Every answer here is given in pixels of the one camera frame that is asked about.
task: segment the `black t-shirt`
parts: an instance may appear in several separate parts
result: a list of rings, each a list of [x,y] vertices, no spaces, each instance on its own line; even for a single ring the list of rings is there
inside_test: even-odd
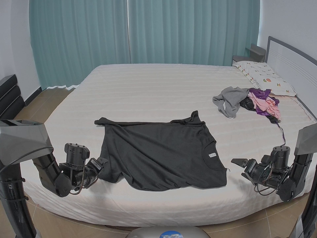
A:
[[[102,117],[95,124],[105,126],[100,156],[109,160],[100,179],[117,182],[122,174],[132,187],[150,191],[227,184],[216,140],[198,111],[170,122],[114,122]]]

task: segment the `pile of clothes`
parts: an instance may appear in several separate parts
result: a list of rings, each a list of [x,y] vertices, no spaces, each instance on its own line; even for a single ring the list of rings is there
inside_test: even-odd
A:
[[[255,88],[225,88],[218,96],[212,98],[212,102],[218,106],[218,110],[226,117],[233,119],[240,106],[256,111],[257,114],[266,116],[271,123],[280,122],[279,100],[270,97],[270,89],[265,91]]]

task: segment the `white headboard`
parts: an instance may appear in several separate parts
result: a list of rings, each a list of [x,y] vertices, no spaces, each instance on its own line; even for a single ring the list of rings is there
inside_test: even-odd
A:
[[[317,61],[297,48],[269,36],[265,62],[290,83],[297,98],[317,117]]]

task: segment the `gray cloth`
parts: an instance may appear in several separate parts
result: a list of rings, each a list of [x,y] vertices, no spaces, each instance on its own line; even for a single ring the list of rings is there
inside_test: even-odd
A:
[[[229,86],[221,91],[218,96],[212,97],[212,102],[218,106],[226,117],[233,118],[240,108],[240,101],[247,97],[248,88],[233,88]]]

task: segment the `pink cloth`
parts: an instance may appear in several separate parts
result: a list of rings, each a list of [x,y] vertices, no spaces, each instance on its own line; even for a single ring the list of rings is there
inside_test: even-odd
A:
[[[265,100],[258,99],[257,97],[255,97],[254,93],[250,92],[248,93],[248,97],[252,100],[255,109],[256,107],[259,107],[259,109],[261,109],[262,111],[266,111],[277,119],[281,117],[280,110],[275,105],[275,101],[272,98],[267,97]]]

